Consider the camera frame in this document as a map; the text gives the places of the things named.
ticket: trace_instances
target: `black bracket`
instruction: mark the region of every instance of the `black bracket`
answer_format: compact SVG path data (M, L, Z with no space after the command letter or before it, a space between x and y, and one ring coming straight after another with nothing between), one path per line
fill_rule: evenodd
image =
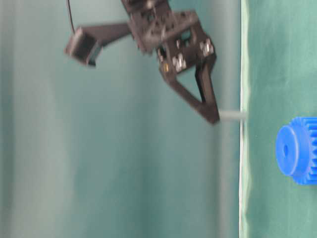
M208 122L219 121L211 82L216 53L194 11L174 12L168 0L121 0L130 20L127 23L79 27L65 52L85 65L96 65L102 47L129 34L144 54L157 52L165 82ZM196 67L201 100L178 80L182 72Z

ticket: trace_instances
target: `curtain fold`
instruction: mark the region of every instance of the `curtain fold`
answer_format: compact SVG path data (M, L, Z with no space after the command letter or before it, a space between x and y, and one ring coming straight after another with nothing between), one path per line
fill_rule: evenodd
M120 1L72 1L75 25L128 19ZM195 9L217 49L219 107L238 110L240 3ZM131 37L97 68L63 54L64 1L0 1L0 236L231 238L238 234L239 123L210 126ZM194 72L182 76L196 90Z

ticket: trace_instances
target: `plastic gear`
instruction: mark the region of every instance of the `plastic gear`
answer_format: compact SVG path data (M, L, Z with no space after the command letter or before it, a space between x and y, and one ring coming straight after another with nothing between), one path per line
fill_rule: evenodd
M276 138L280 170L300 185L317 184L317 118L294 118Z

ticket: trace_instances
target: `green curtain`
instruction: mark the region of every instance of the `green curtain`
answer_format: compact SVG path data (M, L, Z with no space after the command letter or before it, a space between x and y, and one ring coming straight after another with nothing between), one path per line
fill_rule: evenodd
M75 25L128 19L118 0L71 5ZM171 5L198 12L219 107L238 110L239 1ZM64 0L0 0L0 237L236 237L239 123L206 123L131 37L91 69L70 35Z
M296 185L275 159L279 129L316 116L317 1L242 1L243 238L316 237L317 187Z

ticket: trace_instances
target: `black wire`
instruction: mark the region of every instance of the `black wire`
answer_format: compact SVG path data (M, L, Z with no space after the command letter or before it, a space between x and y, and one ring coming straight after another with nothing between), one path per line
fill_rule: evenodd
M73 17L71 16L71 9L70 9L69 0L66 0L66 4L67 4L67 9L68 9L68 17L69 17L69 21L70 21L71 30L72 30L73 34L75 34L75 28L74 28L74 23L73 23Z

